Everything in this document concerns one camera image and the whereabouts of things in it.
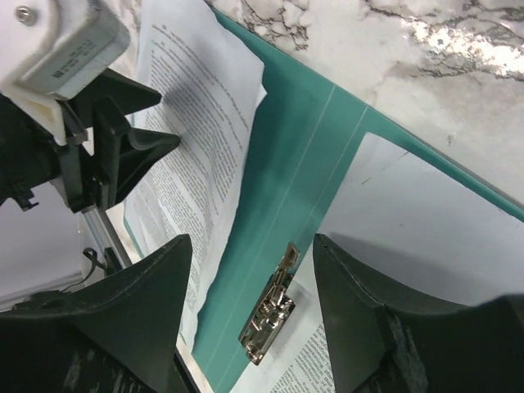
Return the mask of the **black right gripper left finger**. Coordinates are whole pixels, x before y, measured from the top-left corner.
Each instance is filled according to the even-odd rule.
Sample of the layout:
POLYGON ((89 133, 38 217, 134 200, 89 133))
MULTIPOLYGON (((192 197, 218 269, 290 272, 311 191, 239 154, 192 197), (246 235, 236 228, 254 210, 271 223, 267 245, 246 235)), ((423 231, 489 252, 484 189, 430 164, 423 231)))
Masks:
POLYGON ((191 261, 180 235, 88 287, 3 312, 2 391, 191 391, 176 348, 191 261))

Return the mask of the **white printed paper stack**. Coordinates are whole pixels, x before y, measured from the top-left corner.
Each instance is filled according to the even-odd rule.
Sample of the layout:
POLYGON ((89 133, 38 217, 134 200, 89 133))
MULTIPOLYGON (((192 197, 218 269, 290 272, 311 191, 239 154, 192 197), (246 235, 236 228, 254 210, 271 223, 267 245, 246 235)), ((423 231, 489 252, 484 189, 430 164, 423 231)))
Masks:
MULTIPOLYGON (((368 134, 316 234, 414 290, 476 306, 523 297, 523 223, 403 147, 368 134)), ((236 392, 338 392, 313 241, 287 290, 296 307, 236 392)))

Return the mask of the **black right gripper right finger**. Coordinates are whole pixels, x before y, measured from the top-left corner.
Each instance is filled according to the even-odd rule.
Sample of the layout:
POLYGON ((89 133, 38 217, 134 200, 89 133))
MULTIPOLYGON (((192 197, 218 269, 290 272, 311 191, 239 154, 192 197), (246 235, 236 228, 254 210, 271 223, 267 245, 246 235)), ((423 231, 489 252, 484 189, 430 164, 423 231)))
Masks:
POLYGON ((323 234, 313 260, 336 391, 522 391, 522 295, 476 306, 441 300, 323 234))

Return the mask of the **white printed paper sheet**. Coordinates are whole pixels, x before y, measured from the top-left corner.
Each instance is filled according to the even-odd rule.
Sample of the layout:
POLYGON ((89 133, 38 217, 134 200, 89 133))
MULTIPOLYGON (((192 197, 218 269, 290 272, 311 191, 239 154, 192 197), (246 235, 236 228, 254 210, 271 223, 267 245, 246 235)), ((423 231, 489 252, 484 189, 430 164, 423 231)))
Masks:
POLYGON ((187 234, 192 243, 179 334, 195 341, 198 313, 232 231, 255 113, 264 100, 264 63, 225 29, 203 1, 145 1, 138 80, 160 103, 133 124, 180 137, 124 203, 124 223, 149 255, 187 234))

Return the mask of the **teal folder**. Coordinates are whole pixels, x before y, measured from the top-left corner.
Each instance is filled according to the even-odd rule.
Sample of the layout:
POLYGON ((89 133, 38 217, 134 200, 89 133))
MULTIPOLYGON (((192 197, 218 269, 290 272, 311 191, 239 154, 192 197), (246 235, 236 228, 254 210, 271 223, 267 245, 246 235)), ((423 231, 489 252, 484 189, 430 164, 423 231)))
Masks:
POLYGON ((507 212, 445 158, 358 98, 213 11, 264 63, 258 107, 232 231, 187 347, 215 392, 249 365, 237 339, 242 324, 289 242, 305 255, 364 137, 403 147, 507 212))

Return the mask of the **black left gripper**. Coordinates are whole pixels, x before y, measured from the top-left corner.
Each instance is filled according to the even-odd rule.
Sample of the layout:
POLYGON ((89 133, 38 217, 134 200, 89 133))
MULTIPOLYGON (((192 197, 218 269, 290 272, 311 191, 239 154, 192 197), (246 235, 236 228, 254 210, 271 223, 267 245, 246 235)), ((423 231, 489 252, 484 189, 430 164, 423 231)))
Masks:
POLYGON ((161 94, 111 69, 61 105, 66 143, 58 145, 11 99, 1 98, 1 200, 38 205, 34 189, 56 187, 73 212, 121 203, 149 169, 175 150, 178 135, 133 128, 125 118, 161 94))

